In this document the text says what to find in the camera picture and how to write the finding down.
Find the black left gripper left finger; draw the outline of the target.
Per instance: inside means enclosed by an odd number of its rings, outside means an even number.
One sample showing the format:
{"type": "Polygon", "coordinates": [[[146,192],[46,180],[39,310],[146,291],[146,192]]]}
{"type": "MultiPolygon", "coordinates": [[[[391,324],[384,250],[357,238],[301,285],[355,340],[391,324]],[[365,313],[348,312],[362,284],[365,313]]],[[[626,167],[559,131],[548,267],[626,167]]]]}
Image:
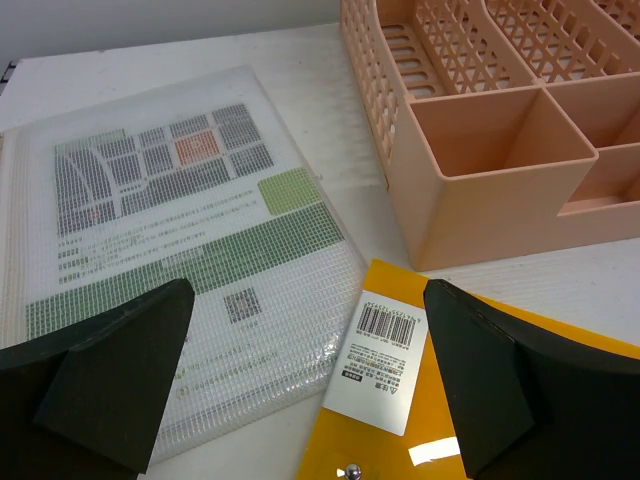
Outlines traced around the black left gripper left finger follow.
{"type": "Polygon", "coordinates": [[[194,301],[191,283],[175,279],[2,349],[2,478],[146,473],[194,301]]]}

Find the pink plastic file organizer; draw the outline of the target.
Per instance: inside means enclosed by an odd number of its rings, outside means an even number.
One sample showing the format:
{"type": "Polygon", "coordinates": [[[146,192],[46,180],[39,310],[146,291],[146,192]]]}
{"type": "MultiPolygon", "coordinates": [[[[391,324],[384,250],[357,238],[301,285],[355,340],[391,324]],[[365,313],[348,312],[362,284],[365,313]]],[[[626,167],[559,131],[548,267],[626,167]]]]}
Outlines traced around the pink plastic file organizer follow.
{"type": "Polygon", "coordinates": [[[639,234],[635,1],[344,1],[418,271],[639,234]]]}

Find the orange plastic clipboard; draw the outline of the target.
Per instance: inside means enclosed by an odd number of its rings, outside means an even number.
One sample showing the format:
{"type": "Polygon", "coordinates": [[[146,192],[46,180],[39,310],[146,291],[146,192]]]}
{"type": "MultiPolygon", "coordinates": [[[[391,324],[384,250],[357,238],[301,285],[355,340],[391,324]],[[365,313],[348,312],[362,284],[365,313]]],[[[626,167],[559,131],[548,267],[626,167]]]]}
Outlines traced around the orange plastic clipboard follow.
{"type": "MultiPolygon", "coordinates": [[[[467,477],[425,310],[430,279],[376,260],[349,324],[298,475],[302,479],[467,477]]],[[[636,346],[471,294],[588,346],[636,346]]]]}

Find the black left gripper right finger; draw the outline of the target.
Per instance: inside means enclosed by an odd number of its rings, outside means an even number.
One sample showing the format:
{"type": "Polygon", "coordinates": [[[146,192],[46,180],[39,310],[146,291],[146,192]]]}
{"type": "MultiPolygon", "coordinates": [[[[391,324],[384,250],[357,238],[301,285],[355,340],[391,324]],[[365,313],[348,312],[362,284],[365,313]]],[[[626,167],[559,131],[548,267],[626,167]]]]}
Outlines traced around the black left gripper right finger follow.
{"type": "Polygon", "coordinates": [[[470,479],[636,479],[639,362],[501,311],[444,280],[425,310],[470,479]]]}

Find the clear mesh document pouch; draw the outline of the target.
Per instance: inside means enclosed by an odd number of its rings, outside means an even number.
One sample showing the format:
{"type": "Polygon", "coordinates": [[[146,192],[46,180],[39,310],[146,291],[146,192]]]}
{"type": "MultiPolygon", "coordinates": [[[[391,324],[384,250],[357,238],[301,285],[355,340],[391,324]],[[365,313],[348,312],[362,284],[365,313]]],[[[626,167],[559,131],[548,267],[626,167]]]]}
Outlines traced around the clear mesh document pouch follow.
{"type": "Polygon", "coordinates": [[[323,390],[364,263],[248,66],[1,132],[1,343],[187,279],[151,460],[323,390]]]}

